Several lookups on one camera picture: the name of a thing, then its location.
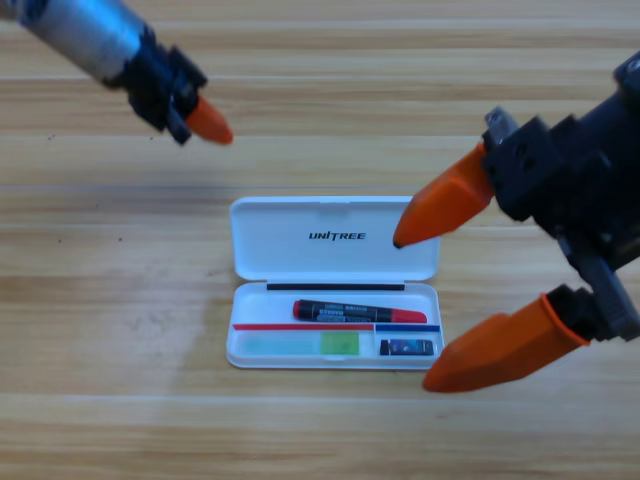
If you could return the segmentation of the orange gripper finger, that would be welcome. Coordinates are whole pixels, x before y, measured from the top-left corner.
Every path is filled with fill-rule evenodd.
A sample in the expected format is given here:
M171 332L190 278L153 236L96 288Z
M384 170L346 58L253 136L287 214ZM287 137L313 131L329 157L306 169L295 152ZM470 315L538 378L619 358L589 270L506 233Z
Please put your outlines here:
M428 392L462 393L522 379L603 332L593 294L561 285L498 313L449 343L427 372Z

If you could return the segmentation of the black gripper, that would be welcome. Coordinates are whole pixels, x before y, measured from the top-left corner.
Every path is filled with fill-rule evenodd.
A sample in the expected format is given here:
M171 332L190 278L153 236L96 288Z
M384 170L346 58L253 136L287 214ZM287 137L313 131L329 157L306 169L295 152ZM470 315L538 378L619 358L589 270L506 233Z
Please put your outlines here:
M140 41L137 53L107 86L125 90L134 112L156 130L168 131L180 145L192 133L230 145L234 134L226 118L199 97L208 82L204 73L179 48L160 44L153 30L146 29Z
M396 248L450 232L492 200L517 221L538 213L584 289L561 285L548 299L587 341L639 335L639 312L616 275L639 256L639 106L615 93L550 130L534 118L488 117L474 149L414 195L396 226Z

